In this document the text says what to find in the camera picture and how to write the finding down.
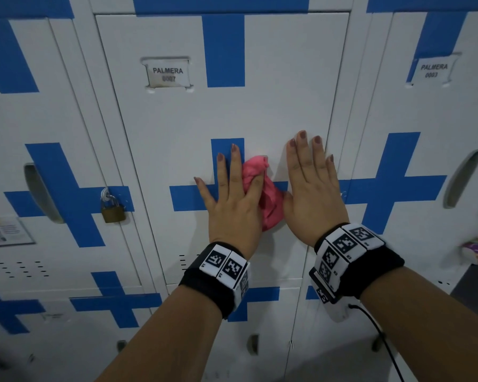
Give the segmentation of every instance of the black wristband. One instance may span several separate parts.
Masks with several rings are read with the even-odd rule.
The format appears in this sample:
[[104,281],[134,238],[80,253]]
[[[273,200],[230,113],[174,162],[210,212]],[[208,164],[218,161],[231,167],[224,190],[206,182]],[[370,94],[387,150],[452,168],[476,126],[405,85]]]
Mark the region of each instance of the black wristband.
[[386,245],[368,250],[364,255],[350,263],[340,277],[338,293],[359,299],[363,291],[376,279],[389,271],[403,267],[404,264],[404,259]]
[[243,257],[242,253],[233,245],[225,242],[213,242],[209,244],[200,255],[195,259],[189,268],[185,271],[179,285],[190,287],[211,299],[220,309],[223,319],[234,310],[234,292],[219,282],[215,277],[202,272],[199,267],[204,262],[205,258],[212,251],[215,245],[221,245],[227,249],[233,250],[238,255]]
[[341,224],[338,224],[338,225],[335,225],[334,227],[332,227],[329,231],[325,232],[318,240],[317,242],[315,243],[315,246],[313,247],[313,250],[315,251],[315,253],[317,253],[319,251],[319,248],[321,247],[322,243],[324,242],[324,239],[326,237],[328,237],[331,233],[333,233],[335,230],[337,230],[338,228],[340,227],[343,227],[344,225],[348,225],[350,223],[341,223]]

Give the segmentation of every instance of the hand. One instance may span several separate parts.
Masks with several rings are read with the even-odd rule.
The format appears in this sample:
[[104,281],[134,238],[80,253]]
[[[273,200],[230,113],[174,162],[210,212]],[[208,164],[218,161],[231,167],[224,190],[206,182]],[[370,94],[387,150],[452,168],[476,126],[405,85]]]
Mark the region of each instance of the hand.
[[241,152],[232,145],[230,184],[225,156],[217,155],[218,200],[210,195],[201,178],[195,177],[200,195],[209,212],[209,242],[222,241],[235,246],[249,260],[258,246],[262,233],[262,214],[258,207],[264,174],[253,179],[248,193],[242,187]]
[[283,213],[288,227],[303,243],[315,246],[332,227],[348,223],[340,195],[333,156],[326,158],[322,138],[312,140],[313,160],[306,131],[287,143],[288,176],[292,192],[284,193]]

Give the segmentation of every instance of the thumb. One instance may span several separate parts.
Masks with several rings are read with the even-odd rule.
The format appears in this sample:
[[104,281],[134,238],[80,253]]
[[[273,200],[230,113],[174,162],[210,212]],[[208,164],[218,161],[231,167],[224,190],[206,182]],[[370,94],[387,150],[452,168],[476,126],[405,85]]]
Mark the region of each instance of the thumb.
[[294,213],[294,198],[289,192],[283,192],[283,215],[285,219],[292,218]]

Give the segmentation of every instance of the forearm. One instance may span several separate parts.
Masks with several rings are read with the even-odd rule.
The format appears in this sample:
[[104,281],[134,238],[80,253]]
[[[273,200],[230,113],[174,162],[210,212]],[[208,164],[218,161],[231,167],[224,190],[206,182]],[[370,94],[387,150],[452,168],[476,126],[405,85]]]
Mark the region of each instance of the forearm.
[[200,381],[221,320],[207,296],[179,286],[96,382]]
[[478,381],[478,315],[408,268],[378,278],[361,301],[420,382]]

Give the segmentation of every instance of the wristband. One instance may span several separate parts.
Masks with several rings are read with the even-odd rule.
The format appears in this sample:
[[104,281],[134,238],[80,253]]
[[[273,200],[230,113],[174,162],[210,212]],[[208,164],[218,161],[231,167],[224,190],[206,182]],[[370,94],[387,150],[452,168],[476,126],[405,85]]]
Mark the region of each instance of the wristband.
[[319,238],[315,251],[312,285],[332,304],[342,296],[359,299],[378,277],[405,264],[383,240],[360,224],[337,225]]
[[248,290],[249,271],[250,263],[238,249],[224,242],[214,242],[189,266],[179,285],[209,297],[226,319]]

